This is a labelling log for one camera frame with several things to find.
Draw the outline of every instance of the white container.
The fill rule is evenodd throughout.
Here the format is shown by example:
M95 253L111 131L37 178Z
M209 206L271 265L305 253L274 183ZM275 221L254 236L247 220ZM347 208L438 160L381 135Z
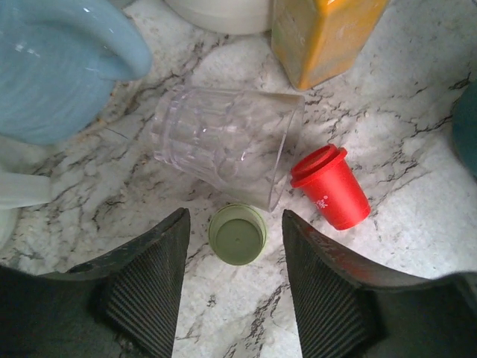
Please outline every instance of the white container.
M9 173L0 163L0 249L15 228L19 207L46 204L50 201L50 178Z
M188 22L222 34L270 30L273 0L165 0Z

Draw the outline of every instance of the white marble surface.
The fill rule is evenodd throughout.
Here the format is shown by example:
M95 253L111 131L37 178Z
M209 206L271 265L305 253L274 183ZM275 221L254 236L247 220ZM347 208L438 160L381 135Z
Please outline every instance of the white marble surface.
M372 260L437 277L477 270L477 182L452 150L450 109L477 74L473 0L396 0L348 73L303 93L303 154L330 141L370 197L373 213L337 232L287 188L265 213L270 238L244 267L215 257L209 217L221 193L158 163L145 126L158 98L184 81L294 92L267 35L228 37L187 24L160 0L127 12L155 64L118 121L104 118L59 148L26 148L32 172L53 180L54 201L22 211L0 263L34 274L65 271L153 227L177 207L192 214L174 357L301 357L281 237L284 208ZM50 157L43 161L43 154Z

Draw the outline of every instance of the clear plastic cup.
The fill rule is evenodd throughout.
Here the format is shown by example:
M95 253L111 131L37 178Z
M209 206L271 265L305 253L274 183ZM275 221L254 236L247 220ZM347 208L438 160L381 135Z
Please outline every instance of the clear plastic cup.
M300 95L176 88L157 107L154 156L272 211L288 183L304 107Z

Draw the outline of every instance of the light blue pitcher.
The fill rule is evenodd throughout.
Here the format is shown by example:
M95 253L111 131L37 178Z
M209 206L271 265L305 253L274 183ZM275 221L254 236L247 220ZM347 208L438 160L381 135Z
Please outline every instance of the light blue pitcher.
M51 144L85 128L152 55L107 0L0 0L0 134Z

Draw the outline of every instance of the orange bottle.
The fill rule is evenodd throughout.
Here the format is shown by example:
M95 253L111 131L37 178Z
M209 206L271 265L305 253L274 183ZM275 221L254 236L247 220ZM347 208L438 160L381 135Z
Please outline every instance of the orange bottle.
M272 49L297 90L355 62L389 0L275 0Z

